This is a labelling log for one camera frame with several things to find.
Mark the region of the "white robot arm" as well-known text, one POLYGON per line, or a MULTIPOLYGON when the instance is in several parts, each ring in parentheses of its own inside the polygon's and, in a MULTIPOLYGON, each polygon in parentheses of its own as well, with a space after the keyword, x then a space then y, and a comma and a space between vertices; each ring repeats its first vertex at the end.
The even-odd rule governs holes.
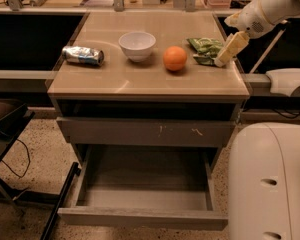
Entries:
MULTIPOLYGON (((253 0, 226 24, 239 30, 215 59, 221 67, 283 20, 300 0, 253 0)), ((262 122, 232 142, 228 169, 229 240, 300 240, 300 125, 262 122)))

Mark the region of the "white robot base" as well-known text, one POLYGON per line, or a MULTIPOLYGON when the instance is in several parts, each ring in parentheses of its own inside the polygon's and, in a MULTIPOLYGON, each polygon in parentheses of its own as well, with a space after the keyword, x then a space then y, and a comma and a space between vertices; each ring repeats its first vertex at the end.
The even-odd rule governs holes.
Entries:
POLYGON ((270 79, 270 92, 290 97, 300 87, 300 68, 284 68, 266 72, 270 79))

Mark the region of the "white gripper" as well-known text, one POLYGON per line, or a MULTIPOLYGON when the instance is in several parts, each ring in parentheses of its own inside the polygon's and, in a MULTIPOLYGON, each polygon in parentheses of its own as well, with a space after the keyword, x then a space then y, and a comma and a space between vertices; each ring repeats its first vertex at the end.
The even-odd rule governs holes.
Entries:
POLYGON ((217 67, 223 67, 233 57, 237 56, 251 39, 258 39, 272 31, 275 27, 270 23, 263 11, 261 0, 253 0, 246 5, 241 12, 228 16, 224 23, 229 27, 240 30, 228 36, 224 46, 214 59, 217 67))

